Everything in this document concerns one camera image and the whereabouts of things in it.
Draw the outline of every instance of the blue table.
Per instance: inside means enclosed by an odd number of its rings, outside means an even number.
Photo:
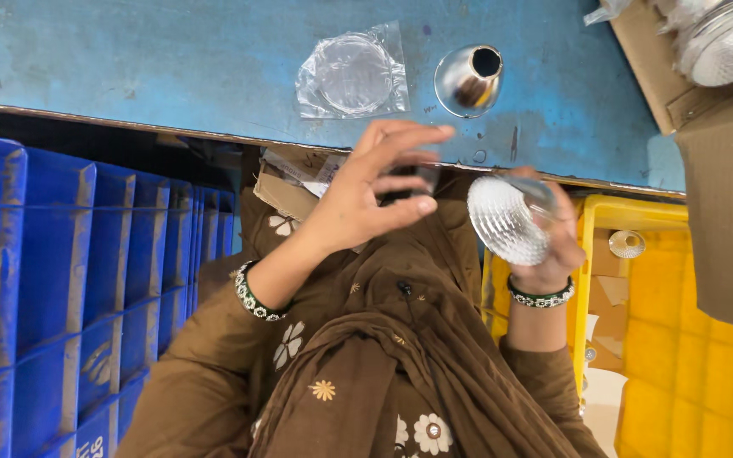
[[[402,29],[411,112],[457,127],[443,161],[531,164],[564,181],[682,191],[597,0],[0,0],[0,110],[330,148],[369,122],[301,120],[297,69],[319,39],[390,20]],[[502,94],[483,117],[443,110],[433,72],[454,48],[497,47]],[[475,161],[486,152],[484,161]]]

